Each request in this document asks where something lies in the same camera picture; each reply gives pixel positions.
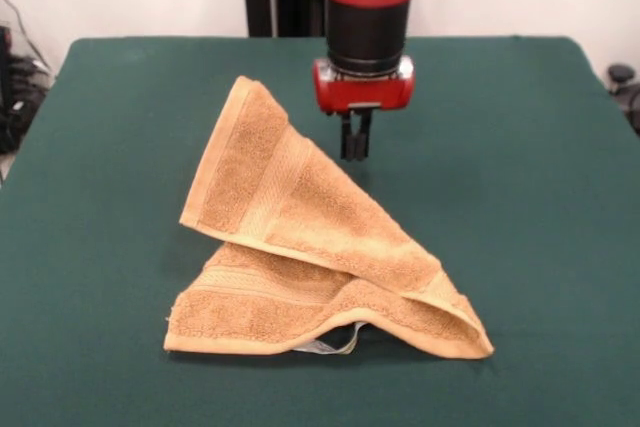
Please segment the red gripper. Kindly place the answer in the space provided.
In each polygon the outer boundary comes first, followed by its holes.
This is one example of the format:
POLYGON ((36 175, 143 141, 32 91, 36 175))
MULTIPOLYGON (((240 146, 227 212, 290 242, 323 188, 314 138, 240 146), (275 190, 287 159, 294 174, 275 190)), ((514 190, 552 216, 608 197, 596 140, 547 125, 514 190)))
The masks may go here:
POLYGON ((371 109, 397 110, 409 104, 415 87, 415 69, 412 59, 402 56, 398 68, 390 75, 349 77, 335 70, 328 59, 321 58, 313 63, 313 80, 322 112, 343 114, 366 109, 358 112, 360 126, 356 136, 351 116, 341 116, 341 158, 354 160, 369 155, 371 109))

